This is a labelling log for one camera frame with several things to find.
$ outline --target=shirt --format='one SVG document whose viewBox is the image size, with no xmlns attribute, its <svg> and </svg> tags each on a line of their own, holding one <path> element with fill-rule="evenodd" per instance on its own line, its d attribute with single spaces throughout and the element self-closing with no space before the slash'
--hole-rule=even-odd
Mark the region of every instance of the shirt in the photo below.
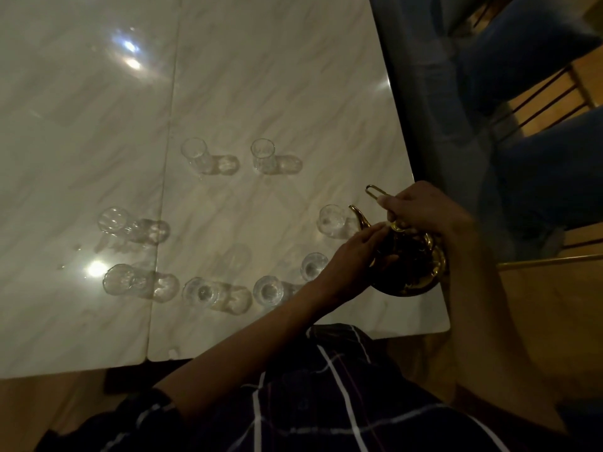
<svg viewBox="0 0 603 452">
<path fill-rule="evenodd" d="M 88 419 L 73 433 L 48 432 L 36 451 L 487 452 L 568 444 L 565 436 L 510 413 L 492 416 L 497 409 L 470 392 L 464 398 L 473 401 L 466 404 L 476 412 L 484 411 L 475 409 L 480 403 L 489 407 L 486 417 L 496 433 L 479 414 L 452 409 L 406 380 L 361 330 L 313 326 L 253 383 L 217 403 L 192 428 L 166 395 L 152 389 Z"/>
</svg>

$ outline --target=white marble tabletop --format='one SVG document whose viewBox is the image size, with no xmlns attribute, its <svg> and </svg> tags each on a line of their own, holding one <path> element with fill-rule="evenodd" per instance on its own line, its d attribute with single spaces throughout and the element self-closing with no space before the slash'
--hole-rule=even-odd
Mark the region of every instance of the white marble tabletop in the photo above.
<svg viewBox="0 0 603 452">
<path fill-rule="evenodd" d="M 322 206 L 355 204 L 377 222 L 385 213 L 365 185 L 397 193 L 413 182 L 369 2 L 184 0 L 178 31 L 162 204 L 172 233 L 157 270 L 248 293 L 264 275 L 299 285 L 305 255 L 331 257 L 343 243 L 318 231 Z M 180 154 L 191 137 L 236 156 L 239 170 L 196 175 Z M 260 137 L 301 170 L 258 174 L 250 145 Z M 153 303 L 148 358 L 194 357 L 265 312 L 255 301 Z M 414 298 L 369 288 L 321 321 L 331 322 L 372 337 L 449 327 L 439 287 Z"/>
<path fill-rule="evenodd" d="M 1 378 L 144 361 L 151 304 L 102 277 L 154 268 L 157 249 L 96 220 L 159 217 L 179 14 L 180 0 L 0 1 Z"/>
</svg>

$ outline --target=person's right arm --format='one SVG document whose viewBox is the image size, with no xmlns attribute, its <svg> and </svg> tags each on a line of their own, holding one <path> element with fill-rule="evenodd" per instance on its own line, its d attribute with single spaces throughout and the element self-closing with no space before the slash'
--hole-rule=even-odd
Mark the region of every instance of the person's right arm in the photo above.
<svg viewBox="0 0 603 452">
<path fill-rule="evenodd" d="M 450 321 L 458 383 L 519 417 L 563 432 L 563 422 L 515 328 L 490 250 L 462 207 L 428 182 L 381 196 L 388 219 L 439 233 L 450 269 Z"/>
</svg>

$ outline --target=gold teapot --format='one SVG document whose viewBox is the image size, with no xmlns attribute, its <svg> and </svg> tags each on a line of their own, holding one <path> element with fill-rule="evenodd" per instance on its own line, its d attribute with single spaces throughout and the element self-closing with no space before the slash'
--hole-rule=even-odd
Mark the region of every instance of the gold teapot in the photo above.
<svg viewBox="0 0 603 452">
<path fill-rule="evenodd" d="M 369 185 L 365 191 L 377 190 L 381 195 L 389 195 L 380 188 Z M 364 214 L 354 205 L 350 209 L 356 214 L 360 229 L 370 227 Z M 395 254 L 399 259 L 383 272 L 376 273 L 372 285 L 380 292 L 392 296 L 416 296 L 434 288 L 446 272 L 446 254 L 440 238 L 429 233 L 421 233 L 415 228 L 399 223 L 390 223 L 392 231 L 378 249 L 381 256 Z"/>
</svg>

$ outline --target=person's left hand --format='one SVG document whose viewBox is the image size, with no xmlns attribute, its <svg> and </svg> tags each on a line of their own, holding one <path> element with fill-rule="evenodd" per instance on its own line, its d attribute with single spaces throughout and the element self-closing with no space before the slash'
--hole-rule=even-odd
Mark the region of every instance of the person's left hand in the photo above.
<svg viewBox="0 0 603 452">
<path fill-rule="evenodd" d="M 370 285 L 372 271 L 385 269 L 397 260 L 398 256 L 375 259 L 389 230 L 388 223 L 381 222 L 359 231 L 337 249 L 322 273 L 312 281 L 334 303 L 333 307 L 358 296 Z"/>
</svg>

